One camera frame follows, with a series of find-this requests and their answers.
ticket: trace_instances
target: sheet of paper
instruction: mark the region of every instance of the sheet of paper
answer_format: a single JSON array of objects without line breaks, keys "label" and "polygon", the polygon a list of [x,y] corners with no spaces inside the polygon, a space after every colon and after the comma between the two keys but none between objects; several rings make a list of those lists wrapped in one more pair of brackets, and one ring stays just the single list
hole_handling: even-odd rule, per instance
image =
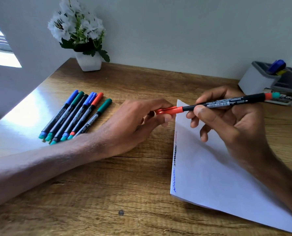
[{"label": "sheet of paper", "polygon": [[[187,106],[178,100],[177,106]],[[200,122],[190,127],[186,113],[177,114],[170,193],[184,201],[292,232],[292,213],[261,182],[228,154],[211,130],[200,140]]]}]

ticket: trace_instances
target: fingernail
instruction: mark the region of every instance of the fingernail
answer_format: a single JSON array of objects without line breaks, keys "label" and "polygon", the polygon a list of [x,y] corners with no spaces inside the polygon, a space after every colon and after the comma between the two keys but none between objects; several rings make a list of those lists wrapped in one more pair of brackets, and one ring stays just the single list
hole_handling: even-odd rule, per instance
[{"label": "fingernail", "polygon": [[197,105],[194,108],[194,114],[197,116],[199,114],[199,112],[202,111],[203,108],[205,108],[203,105]]},{"label": "fingernail", "polygon": [[172,120],[172,116],[170,114],[165,114],[165,123],[170,122]]}]

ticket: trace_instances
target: wooden table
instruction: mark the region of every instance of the wooden table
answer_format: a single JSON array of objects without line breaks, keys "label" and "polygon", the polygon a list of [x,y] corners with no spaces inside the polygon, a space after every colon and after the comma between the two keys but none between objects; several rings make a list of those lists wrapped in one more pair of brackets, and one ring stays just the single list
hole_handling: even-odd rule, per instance
[{"label": "wooden table", "polygon": [[[237,83],[107,63],[84,73],[69,59],[0,120],[0,157],[46,146],[40,131],[75,89],[113,100],[93,131],[125,99],[192,104],[205,90]],[[264,106],[269,143],[292,169],[292,107]],[[158,127],[126,154],[75,168],[8,201],[0,206],[0,235],[290,235],[172,197],[173,135],[174,123]]]}]

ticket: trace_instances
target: desk organizer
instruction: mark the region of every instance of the desk organizer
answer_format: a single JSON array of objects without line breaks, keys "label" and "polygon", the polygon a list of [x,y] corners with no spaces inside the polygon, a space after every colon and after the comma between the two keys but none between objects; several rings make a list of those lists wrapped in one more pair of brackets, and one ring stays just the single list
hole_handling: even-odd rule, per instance
[{"label": "desk organizer", "polygon": [[269,75],[266,70],[270,65],[253,61],[238,85],[246,95],[280,92],[280,98],[266,102],[289,105],[292,102],[292,68],[286,67],[287,72],[282,75]]}]

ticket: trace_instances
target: flower bouquet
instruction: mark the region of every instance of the flower bouquet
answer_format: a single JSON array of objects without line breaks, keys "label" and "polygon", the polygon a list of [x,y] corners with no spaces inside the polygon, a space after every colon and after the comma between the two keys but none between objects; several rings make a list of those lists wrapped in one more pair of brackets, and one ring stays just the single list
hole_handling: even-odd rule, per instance
[{"label": "flower bouquet", "polygon": [[101,69],[101,57],[110,62],[102,49],[105,28],[102,20],[90,14],[77,0],[61,0],[60,10],[49,21],[48,28],[62,48],[73,49],[83,71]]}]

